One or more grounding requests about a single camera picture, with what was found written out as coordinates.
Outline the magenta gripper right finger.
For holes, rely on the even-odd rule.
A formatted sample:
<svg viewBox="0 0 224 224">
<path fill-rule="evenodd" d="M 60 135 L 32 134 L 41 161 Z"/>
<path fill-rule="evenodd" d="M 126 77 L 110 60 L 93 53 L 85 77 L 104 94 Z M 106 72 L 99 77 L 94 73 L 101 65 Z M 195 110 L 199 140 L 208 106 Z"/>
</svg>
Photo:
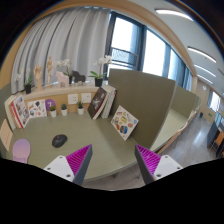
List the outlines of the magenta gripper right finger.
<svg viewBox="0 0 224 224">
<path fill-rule="evenodd" d="M 135 156 L 145 184 L 182 169 L 182 166 L 169 155 L 160 156 L 138 144 L 135 145 Z"/>
</svg>

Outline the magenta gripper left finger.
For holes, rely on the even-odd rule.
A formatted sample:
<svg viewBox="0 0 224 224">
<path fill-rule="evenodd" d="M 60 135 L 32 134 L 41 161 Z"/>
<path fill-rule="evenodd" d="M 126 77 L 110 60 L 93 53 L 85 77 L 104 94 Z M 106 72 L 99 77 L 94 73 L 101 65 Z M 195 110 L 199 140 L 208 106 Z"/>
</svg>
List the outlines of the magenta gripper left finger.
<svg viewBox="0 0 224 224">
<path fill-rule="evenodd" d="M 92 145 L 87 145 L 67 157 L 59 155 L 44 170 L 81 186 L 92 154 Z"/>
</svg>

